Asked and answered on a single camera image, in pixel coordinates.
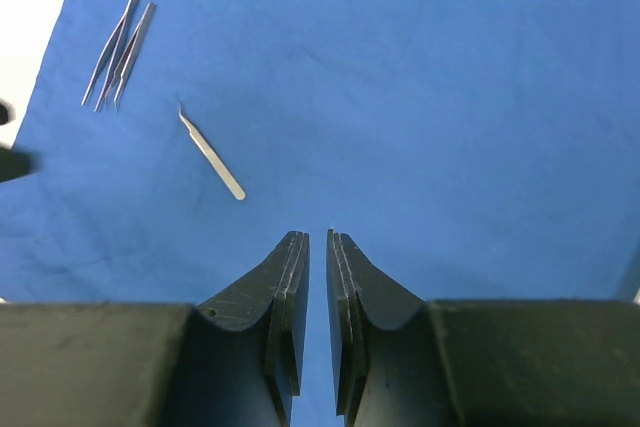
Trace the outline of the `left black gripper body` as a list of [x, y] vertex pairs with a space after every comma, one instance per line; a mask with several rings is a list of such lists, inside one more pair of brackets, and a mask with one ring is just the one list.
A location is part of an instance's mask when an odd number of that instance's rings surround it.
[[36, 152], [1, 146], [0, 181], [8, 182], [38, 172], [42, 167], [40, 160]]

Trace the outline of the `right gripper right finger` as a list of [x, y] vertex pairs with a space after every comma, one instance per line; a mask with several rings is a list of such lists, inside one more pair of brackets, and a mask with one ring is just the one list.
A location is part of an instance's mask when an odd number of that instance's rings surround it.
[[639, 308], [425, 301], [327, 234], [336, 412], [348, 426], [635, 426]]

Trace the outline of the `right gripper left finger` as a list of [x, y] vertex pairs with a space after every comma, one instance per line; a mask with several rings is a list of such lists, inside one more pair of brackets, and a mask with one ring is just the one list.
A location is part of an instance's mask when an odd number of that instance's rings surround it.
[[5, 426], [286, 426], [300, 392], [309, 237], [205, 302], [1, 308]]

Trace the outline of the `steel tweezers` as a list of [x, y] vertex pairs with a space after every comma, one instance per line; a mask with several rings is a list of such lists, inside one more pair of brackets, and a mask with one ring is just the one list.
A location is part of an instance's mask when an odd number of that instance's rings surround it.
[[142, 44], [149, 30], [152, 18], [156, 11], [155, 3], [148, 3], [136, 25], [136, 28], [129, 39], [124, 52], [116, 66], [114, 76], [111, 80], [105, 97], [113, 96], [113, 103], [116, 110], [119, 109], [124, 88], [129, 80], [134, 64], [139, 56]]
[[93, 94], [99, 77], [102, 73], [105, 73], [105, 79], [94, 107], [95, 112], [99, 112], [102, 109], [102, 105], [107, 96], [108, 87], [114, 79], [116, 67], [121, 58], [124, 44], [128, 37], [131, 18], [138, 3], [139, 0], [128, 0], [122, 16], [111, 32], [94, 66], [81, 104], [83, 106], [87, 104]]

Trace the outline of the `blue surgical cloth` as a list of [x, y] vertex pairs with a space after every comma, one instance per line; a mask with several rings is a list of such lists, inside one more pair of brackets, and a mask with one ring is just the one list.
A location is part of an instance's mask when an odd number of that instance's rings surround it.
[[4, 299], [196, 303], [306, 232], [293, 422], [335, 426], [329, 229], [425, 299], [638, 291], [639, 0], [139, 0], [95, 112], [127, 2], [64, 0], [17, 136], [42, 167], [1, 187]]

